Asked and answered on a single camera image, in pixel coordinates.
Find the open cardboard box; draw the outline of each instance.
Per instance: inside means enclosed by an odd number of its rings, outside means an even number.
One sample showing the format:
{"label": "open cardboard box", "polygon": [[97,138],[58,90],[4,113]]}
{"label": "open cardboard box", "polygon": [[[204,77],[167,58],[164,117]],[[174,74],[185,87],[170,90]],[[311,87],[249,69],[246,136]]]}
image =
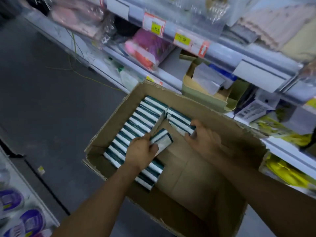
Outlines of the open cardboard box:
{"label": "open cardboard box", "polygon": [[215,95],[211,95],[192,79],[194,69],[202,62],[204,60],[200,58],[192,62],[183,77],[182,94],[220,113],[234,110],[250,84],[238,79],[229,89],[219,90]]}
{"label": "open cardboard box", "polygon": [[[256,136],[239,127],[234,120],[146,81],[138,84],[123,100],[85,150],[85,163],[103,179],[116,171],[103,157],[105,149],[146,95],[189,118],[201,120],[220,135],[223,148],[232,158],[239,158],[235,153],[245,151],[249,154],[249,159],[243,160],[245,164],[259,168],[266,148]],[[177,236],[233,236],[243,217],[245,199],[211,164],[193,151],[166,120],[158,130],[161,128],[167,129],[174,140],[157,156],[165,164],[164,171],[150,192],[134,182],[128,198]]]}

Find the hand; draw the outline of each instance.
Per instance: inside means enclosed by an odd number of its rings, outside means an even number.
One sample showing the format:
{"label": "hand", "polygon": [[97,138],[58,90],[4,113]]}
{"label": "hand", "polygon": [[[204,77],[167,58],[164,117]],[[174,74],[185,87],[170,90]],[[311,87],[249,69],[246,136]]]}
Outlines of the hand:
{"label": "hand", "polygon": [[191,125],[196,127],[197,137],[193,139],[186,133],[184,139],[205,160],[212,163],[215,155],[221,153],[220,136],[211,129],[204,127],[199,120],[192,120]]}
{"label": "hand", "polygon": [[157,144],[150,146],[149,138],[149,133],[143,137],[136,137],[127,148],[124,164],[136,168],[138,173],[149,166],[158,151]]}

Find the store aisle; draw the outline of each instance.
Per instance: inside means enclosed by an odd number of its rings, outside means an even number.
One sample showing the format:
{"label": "store aisle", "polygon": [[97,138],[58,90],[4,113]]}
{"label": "store aisle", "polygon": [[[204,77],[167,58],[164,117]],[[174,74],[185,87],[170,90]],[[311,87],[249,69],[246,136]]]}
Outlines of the store aisle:
{"label": "store aisle", "polygon": [[[72,71],[64,50],[18,18],[0,28],[0,136],[34,169],[69,212],[103,183],[81,160],[90,139],[126,94]],[[81,75],[113,88],[76,62]],[[171,236],[127,200],[112,236]]]}

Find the gray floor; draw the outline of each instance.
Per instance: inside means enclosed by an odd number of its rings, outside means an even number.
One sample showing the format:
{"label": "gray floor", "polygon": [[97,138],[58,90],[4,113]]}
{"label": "gray floor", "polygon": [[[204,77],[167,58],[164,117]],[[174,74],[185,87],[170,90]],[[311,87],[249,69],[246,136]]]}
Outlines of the gray floor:
{"label": "gray floor", "polygon": [[[34,169],[43,166],[42,179],[73,212],[103,183],[81,163],[83,150],[126,94],[71,71],[46,68],[68,69],[68,55],[22,19],[0,28],[0,43],[0,136],[14,151],[26,154]],[[114,87],[79,63],[75,68]],[[41,192],[25,164],[17,160],[16,165]],[[46,199],[56,213],[56,203]],[[56,213],[59,220],[64,216]],[[111,236],[172,235],[125,200]],[[273,234],[249,207],[237,236]]]}

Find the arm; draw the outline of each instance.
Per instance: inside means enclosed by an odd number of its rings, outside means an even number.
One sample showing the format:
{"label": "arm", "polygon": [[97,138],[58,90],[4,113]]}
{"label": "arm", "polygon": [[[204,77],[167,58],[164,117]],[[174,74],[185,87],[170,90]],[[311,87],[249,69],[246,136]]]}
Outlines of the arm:
{"label": "arm", "polygon": [[185,140],[235,186],[276,236],[316,236],[316,200],[234,162],[221,151],[218,134],[197,120],[191,124],[197,138],[186,135]]}
{"label": "arm", "polygon": [[158,146],[150,146],[150,135],[135,138],[116,173],[53,232],[52,237],[108,237],[129,186],[155,157]]}

